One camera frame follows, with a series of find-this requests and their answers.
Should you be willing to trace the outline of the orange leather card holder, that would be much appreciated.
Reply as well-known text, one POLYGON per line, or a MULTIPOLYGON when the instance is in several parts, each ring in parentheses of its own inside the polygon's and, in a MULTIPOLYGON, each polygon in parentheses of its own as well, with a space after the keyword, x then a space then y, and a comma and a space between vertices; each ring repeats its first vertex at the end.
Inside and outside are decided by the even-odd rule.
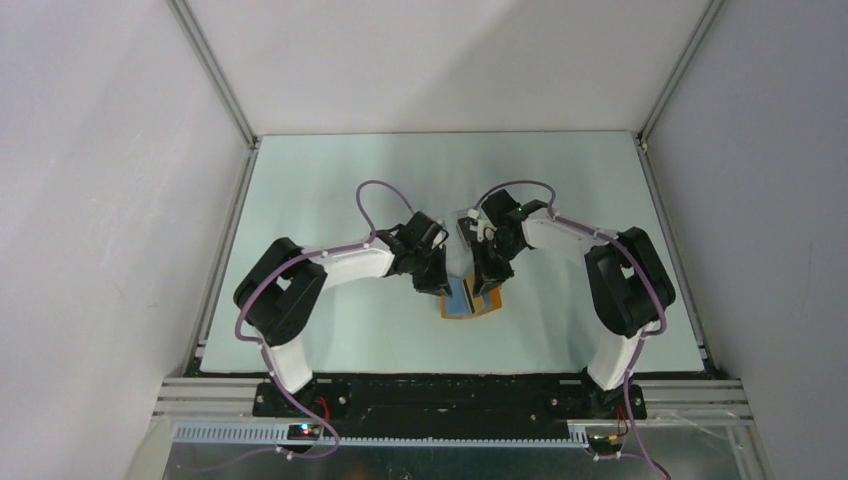
POLYGON ((475 296, 473 294, 474 280, 474 275, 464 278, 448 277, 451 293, 440 297, 440 315, 443 319, 469 320, 490 314, 503 307, 500 287, 475 296))

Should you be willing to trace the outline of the clear plastic card tray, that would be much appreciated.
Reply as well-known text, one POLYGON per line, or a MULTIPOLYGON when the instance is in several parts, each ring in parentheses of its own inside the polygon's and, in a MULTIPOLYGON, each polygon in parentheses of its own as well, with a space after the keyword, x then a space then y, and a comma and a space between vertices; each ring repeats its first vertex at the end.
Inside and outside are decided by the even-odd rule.
POLYGON ((448 230, 447 247, 450 249, 470 250, 478 239, 478 220, 468 214, 468 210, 450 212, 443 216, 443 224, 448 230))

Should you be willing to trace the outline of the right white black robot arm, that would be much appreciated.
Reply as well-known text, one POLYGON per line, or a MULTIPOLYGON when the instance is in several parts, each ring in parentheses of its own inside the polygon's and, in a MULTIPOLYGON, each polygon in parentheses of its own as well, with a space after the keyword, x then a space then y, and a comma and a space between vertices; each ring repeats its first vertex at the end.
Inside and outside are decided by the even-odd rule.
POLYGON ((472 251, 471 293, 483 296, 510 279, 512 261, 528 249, 577 258, 597 317, 606 332, 586 367, 593 381, 581 392, 585 411, 606 418, 622 403, 618 387, 633 370, 646 338, 667 328, 676 291, 649 235, 638 227, 604 230, 569 219, 547 202, 517 202, 491 189, 463 217, 472 251))

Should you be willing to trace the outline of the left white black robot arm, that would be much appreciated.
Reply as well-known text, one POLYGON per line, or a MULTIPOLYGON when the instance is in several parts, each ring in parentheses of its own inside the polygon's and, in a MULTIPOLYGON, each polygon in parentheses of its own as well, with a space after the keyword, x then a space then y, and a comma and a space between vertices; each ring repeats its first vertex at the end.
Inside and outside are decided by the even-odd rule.
POLYGON ((299 417, 316 403, 302 334, 319 296, 354 281, 396 275, 409 276, 418 293, 448 295, 449 237, 442 223, 418 211, 405 223, 345 245, 306 249, 282 237, 268 247, 233 294, 239 309, 234 335, 259 349, 283 409, 299 417))

